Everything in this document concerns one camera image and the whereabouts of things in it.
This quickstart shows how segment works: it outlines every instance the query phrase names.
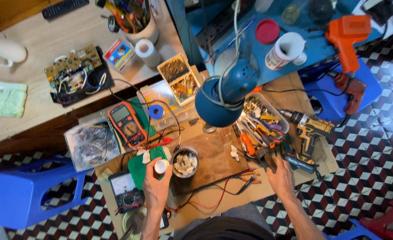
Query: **green cloth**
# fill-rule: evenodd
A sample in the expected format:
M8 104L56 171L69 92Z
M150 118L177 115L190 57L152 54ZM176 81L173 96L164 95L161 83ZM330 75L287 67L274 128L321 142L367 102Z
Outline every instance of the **green cloth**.
M0 116L21 117L27 89L26 84L0 82Z

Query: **toilet paper roll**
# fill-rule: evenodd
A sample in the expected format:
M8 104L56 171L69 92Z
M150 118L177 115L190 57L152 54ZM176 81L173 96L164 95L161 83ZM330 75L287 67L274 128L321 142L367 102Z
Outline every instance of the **toilet paper roll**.
M145 38L136 43L135 52L149 67L156 67L161 62L159 52L153 43Z

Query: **hand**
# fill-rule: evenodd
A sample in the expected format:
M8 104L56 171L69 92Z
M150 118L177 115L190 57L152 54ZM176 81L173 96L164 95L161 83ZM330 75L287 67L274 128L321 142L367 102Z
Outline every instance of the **hand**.
M274 174L270 168L266 169L269 183L282 202L295 200L294 195L294 176L290 164L278 157L273 157L277 165Z
M161 180L160 175L157 174L157 178L154 176L153 168L157 161L161 160L161 157L154 159L146 165L146 176L143 182L143 192L146 198L146 208L148 211L160 211L162 213L165 202L168 196L168 186L170 185L170 179L172 175L172 165L167 167L164 173L164 177Z

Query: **cordless drill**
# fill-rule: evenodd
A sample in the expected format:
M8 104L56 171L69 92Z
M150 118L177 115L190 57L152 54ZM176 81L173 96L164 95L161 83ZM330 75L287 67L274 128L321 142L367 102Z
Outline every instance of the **cordless drill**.
M356 78L350 77L348 74L338 73L333 70L329 70L326 73L327 76L334 79L336 88L344 91L348 95L348 107L344 110L346 117L339 126L339 128L341 128L348 122L349 118L358 111L367 84Z
M279 110L279 113L290 118L291 122L297 123L297 135L302 138L302 143L301 152L296 154L296 157L304 162L311 161L315 140L334 131L334 124L308 114L286 109Z

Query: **checkered tile floor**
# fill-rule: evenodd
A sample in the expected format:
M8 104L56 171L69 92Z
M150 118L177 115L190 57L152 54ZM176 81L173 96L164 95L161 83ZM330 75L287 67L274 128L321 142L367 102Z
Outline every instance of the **checkered tile floor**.
M393 200L393 44L364 61L383 88L379 99L351 117L343 128L337 128L328 139L339 165L337 172L328 174L322 182L313 180L296 186L296 196L317 227L330 235L349 230L348 218L374 218L383 215ZM0 158L0 170L44 158L32 155L5 155ZM44 169L55 167L45 165ZM52 189L49 205L65 204L76 180L64 182ZM65 211L47 221L23 230L6 229L13 240L116 239L100 183L95 174L87 174L82 197L86 204ZM295 232L277 196L255 202L279 239L295 239ZM161 239L171 239L172 234Z

